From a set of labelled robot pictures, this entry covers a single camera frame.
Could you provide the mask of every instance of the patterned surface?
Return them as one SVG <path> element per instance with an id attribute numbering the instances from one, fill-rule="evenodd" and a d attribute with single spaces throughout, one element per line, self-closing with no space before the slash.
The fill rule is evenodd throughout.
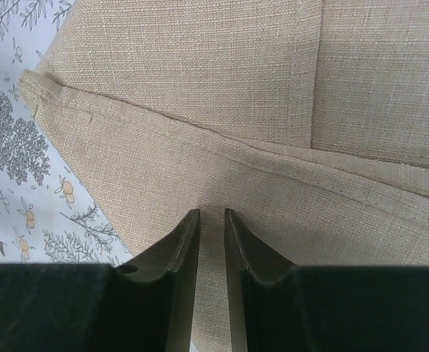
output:
<path id="1" fill-rule="evenodd" d="M 0 0 L 0 262 L 118 265 L 132 257 L 18 94 L 19 75 L 40 61 L 71 6 Z"/>

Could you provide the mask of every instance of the woven fabric texture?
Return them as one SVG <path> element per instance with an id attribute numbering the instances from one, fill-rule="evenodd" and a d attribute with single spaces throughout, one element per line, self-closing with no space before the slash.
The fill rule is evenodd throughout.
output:
<path id="1" fill-rule="evenodd" d="M 224 208 L 239 211 L 260 238 L 298 264 L 429 265 L 427 197 L 29 71 L 21 93 L 133 251 L 167 234 L 189 209 L 202 209 L 193 325 L 201 351 L 230 350 Z M 418 168 L 374 165 L 382 175 L 407 173 L 396 182 L 410 189 L 418 178 Z"/>
<path id="2" fill-rule="evenodd" d="M 320 5 L 77 1 L 37 72 L 220 133 L 310 147 Z"/>
<path id="3" fill-rule="evenodd" d="M 429 1 L 322 11 L 312 147 L 429 168 Z"/>

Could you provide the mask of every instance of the tan cloth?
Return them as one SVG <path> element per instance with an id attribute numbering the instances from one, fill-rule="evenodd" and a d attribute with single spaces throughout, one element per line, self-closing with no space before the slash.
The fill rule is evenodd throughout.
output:
<path id="1" fill-rule="evenodd" d="M 37 71 L 134 252 L 202 209 L 200 352 L 230 350 L 224 208 L 299 264 L 429 264 L 428 1 L 78 0 Z"/>

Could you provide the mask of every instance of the beige fabric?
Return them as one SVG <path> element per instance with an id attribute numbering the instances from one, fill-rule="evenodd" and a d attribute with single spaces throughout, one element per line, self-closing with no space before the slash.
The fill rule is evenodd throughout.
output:
<path id="1" fill-rule="evenodd" d="M 310 147 L 320 5 L 77 1 L 37 71 L 213 131 Z"/>
<path id="2" fill-rule="evenodd" d="M 291 150 L 273 153 L 273 145 L 253 147 L 32 72 L 24 73 L 21 92 L 132 250 L 156 242 L 190 208 L 202 209 L 193 326 L 200 352 L 230 349 L 225 207 L 299 264 L 429 264 L 429 199 L 322 158 L 339 163 L 338 154 L 310 162 Z M 395 181 L 403 188 L 421 183 L 418 168 L 373 165 L 381 170 L 376 175 L 406 174 Z"/>
<path id="3" fill-rule="evenodd" d="M 429 1 L 324 0 L 312 147 L 429 167 Z"/>

